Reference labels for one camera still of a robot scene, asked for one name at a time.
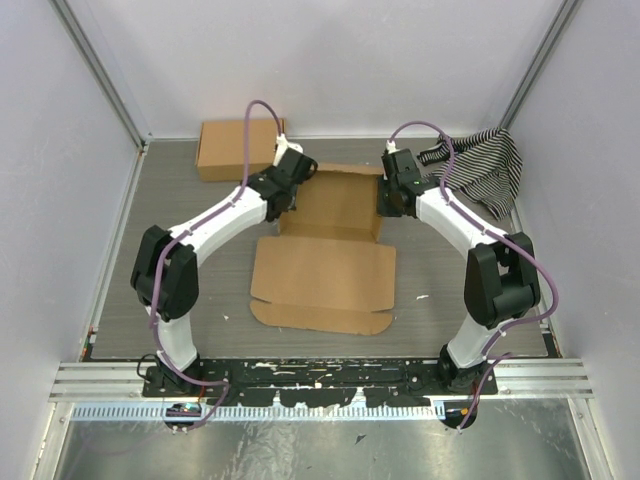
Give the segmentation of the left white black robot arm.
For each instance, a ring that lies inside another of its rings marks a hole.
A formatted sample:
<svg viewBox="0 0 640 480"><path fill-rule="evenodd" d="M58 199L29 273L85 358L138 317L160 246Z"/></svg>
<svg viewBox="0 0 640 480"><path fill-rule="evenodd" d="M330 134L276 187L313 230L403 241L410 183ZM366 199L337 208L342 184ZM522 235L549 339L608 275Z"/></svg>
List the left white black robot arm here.
<svg viewBox="0 0 640 480"><path fill-rule="evenodd" d="M266 169L251 174L222 201L170 229L158 225L143 234L130 284L149 314L156 365L176 395L190 396L206 381L191 329L199 269L216 250L244 230L273 222L295 208L298 187L318 170L311 157L287 147Z"/></svg>

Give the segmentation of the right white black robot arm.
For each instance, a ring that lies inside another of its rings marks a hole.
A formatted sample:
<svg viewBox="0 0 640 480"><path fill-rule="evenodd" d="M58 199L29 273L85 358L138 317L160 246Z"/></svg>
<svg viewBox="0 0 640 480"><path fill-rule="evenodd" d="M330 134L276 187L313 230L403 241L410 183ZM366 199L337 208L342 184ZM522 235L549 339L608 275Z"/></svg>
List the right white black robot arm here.
<svg viewBox="0 0 640 480"><path fill-rule="evenodd" d="M421 172L408 149L393 142L382 154L384 174L377 180L377 213L382 217L410 216L434 228L465 259L466 316L456 335L439 354L436 379L451 394L462 394L486 371L492 342L508 325L522 318L540 301L537 269L522 256L534 255L524 233L500 229L489 241L492 226L464 205L452 192L439 188Z"/></svg>

